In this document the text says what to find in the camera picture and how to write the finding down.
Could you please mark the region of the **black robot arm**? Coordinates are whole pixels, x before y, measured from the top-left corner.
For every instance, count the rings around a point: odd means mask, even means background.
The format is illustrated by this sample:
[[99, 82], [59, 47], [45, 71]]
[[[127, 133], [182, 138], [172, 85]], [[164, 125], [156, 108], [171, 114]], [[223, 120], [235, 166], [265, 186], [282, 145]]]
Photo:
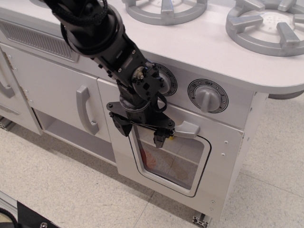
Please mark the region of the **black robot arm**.
[[165, 86], [156, 65], [148, 61], [128, 38], [119, 13], [102, 0], [48, 0], [47, 6], [60, 21], [66, 43], [77, 53], [95, 61], [113, 78], [120, 91], [118, 102], [107, 104], [119, 132], [128, 136], [134, 126], [154, 131], [161, 148], [173, 135], [175, 123], [165, 115]]

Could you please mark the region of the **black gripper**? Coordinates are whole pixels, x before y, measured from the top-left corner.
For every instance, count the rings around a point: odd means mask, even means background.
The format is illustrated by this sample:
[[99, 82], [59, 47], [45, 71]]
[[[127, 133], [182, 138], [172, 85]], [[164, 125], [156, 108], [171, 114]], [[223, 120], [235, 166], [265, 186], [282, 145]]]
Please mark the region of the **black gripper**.
[[117, 130], [127, 137], [134, 125], [154, 130], [153, 141], [156, 148], [162, 148], [166, 139], [175, 133], [175, 122], [163, 112], [157, 112], [151, 103], [146, 103], [140, 109], [127, 109], [121, 102], [109, 102], [106, 105], [110, 117]]

